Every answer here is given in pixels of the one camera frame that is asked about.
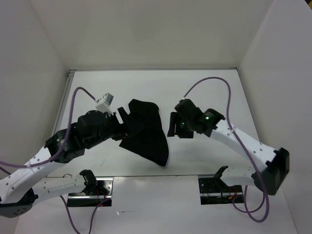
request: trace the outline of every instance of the cable connector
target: cable connector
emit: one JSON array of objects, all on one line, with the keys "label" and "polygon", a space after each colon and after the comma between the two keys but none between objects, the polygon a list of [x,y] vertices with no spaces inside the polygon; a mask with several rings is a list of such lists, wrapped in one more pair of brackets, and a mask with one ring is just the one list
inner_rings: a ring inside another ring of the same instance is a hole
[{"label": "cable connector", "polygon": [[110,105],[113,101],[114,96],[111,95],[110,93],[106,93],[101,97],[99,100],[97,100],[97,105],[96,109],[98,111],[101,111],[102,113],[107,112],[109,115],[112,115],[113,113],[111,112]]}]

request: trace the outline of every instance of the white table surface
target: white table surface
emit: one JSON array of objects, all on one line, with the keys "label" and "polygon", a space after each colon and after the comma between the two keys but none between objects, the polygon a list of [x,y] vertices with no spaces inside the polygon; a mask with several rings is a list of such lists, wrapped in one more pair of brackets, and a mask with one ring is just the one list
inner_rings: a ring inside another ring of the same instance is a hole
[{"label": "white table surface", "polygon": [[[249,190],[254,209],[261,192]],[[70,208],[82,234],[88,233],[94,207]],[[261,217],[263,210],[256,214]],[[74,234],[59,197],[20,216],[15,234]],[[200,205],[197,176],[115,177],[112,207],[98,208],[92,234],[296,234],[285,196],[270,197],[270,213],[255,223],[231,204]]]},{"label": "white table surface", "polygon": [[[133,98],[155,102],[167,133],[173,107],[192,84],[208,76],[223,77],[230,83],[232,123],[257,138],[236,70],[76,72],[69,94],[78,86],[97,97],[110,92],[115,95],[113,109],[123,106],[127,110],[127,104]],[[220,81],[208,81],[196,87],[189,98],[202,110],[210,107],[225,113],[227,89]],[[69,101],[61,117],[61,128],[66,127]],[[78,94],[74,121],[93,108],[94,103],[85,94]],[[297,233],[282,189],[270,197],[270,214],[262,224],[239,213],[231,204],[200,205],[197,174],[214,174],[223,165],[249,166],[242,157],[212,139],[205,136],[196,136],[193,140],[168,139],[170,162],[167,169],[118,147],[118,144],[112,140],[104,142],[50,174],[62,176],[92,169],[97,176],[116,176],[112,206],[98,208],[92,234]],[[261,192],[251,187],[248,194],[250,209],[257,207],[261,198]],[[70,208],[74,223],[83,234],[88,232],[93,209]],[[260,210],[256,217],[261,217],[263,212]],[[25,233],[75,232],[61,199],[56,197],[36,205],[19,218],[15,234]]]},{"label": "white table surface", "polygon": [[[187,71],[83,71],[75,72],[65,102],[64,113],[60,116],[59,129],[67,126],[71,95],[75,88],[82,86],[96,98],[109,92],[114,95],[111,109],[124,107],[133,99],[154,102],[159,113],[165,135],[169,129],[170,113],[186,91],[198,80],[217,76],[226,79],[232,88],[230,108],[231,122],[236,127],[257,138],[253,119],[247,105],[236,70],[187,70]],[[205,111],[214,108],[226,113],[228,91],[219,80],[209,80],[198,85],[189,95],[195,105]],[[74,106],[73,122],[95,109],[95,102],[79,91]],[[214,174],[221,166],[236,168],[249,167],[249,162],[223,144],[206,136],[195,134],[194,139],[168,138],[169,162],[161,168],[139,155],[119,147],[120,141],[107,140],[85,151],[85,155],[74,159],[49,176],[65,173],[77,174],[91,169],[97,176],[165,176]]]}]

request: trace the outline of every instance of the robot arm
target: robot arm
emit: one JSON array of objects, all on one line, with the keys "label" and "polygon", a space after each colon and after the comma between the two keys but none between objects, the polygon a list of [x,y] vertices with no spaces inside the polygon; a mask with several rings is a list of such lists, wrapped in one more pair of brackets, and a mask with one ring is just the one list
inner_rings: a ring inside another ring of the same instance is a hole
[{"label": "robot arm", "polygon": [[[118,108],[118,112],[123,123],[119,123],[116,114],[111,113],[107,107],[97,106],[97,109],[101,111],[89,111],[80,116],[76,123],[71,124],[65,147],[55,160],[37,167],[18,169],[0,180],[0,215],[16,217],[46,199],[75,192],[90,194],[96,189],[97,181],[90,170],[83,170],[75,177],[40,181],[52,171],[84,155],[85,149],[90,149],[110,138],[123,140],[143,129],[143,126],[132,119],[122,107]],[[65,133],[66,129],[54,134],[25,165],[51,158],[61,148]]]},{"label": "robot arm", "polygon": [[[219,112],[208,109],[204,113],[191,100],[184,99],[171,113],[168,137],[178,135],[180,138],[193,138],[194,132],[205,134],[227,145],[244,158],[249,160],[241,144],[234,136],[239,136],[261,172],[269,195],[275,195],[284,178],[289,172],[289,152],[283,148],[276,150],[267,146],[233,126],[230,129],[225,117]],[[252,185],[262,190],[256,173],[248,171],[235,173],[234,176],[223,175],[227,167],[222,167],[218,174],[228,186]]]}]

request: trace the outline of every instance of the black fabric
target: black fabric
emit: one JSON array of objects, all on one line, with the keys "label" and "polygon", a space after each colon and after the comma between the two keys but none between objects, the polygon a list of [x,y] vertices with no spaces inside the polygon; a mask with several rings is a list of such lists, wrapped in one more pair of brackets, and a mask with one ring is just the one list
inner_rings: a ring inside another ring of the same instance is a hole
[{"label": "black fabric", "polygon": [[120,147],[136,153],[160,166],[166,166],[169,150],[162,130],[159,108],[155,103],[133,99],[129,116],[144,125],[144,130],[122,140]]}]

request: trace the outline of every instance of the white wall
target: white wall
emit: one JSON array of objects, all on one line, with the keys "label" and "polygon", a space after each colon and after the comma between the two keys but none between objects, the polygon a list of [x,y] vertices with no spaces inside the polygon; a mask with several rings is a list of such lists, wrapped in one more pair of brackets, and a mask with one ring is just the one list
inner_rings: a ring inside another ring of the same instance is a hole
[{"label": "white wall", "polygon": [[[0,160],[24,163],[52,131],[66,70],[27,1],[0,0],[0,31]],[[16,223],[0,217],[0,232]]]},{"label": "white wall", "polygon": [[312,10],[274,0],[238,72],[259,138],[291,153],[282,188],[299,234],[311,233]]},{"label": "white wall", "polygon": [[272,0],[30,2],[69,68],[229,68]]}]

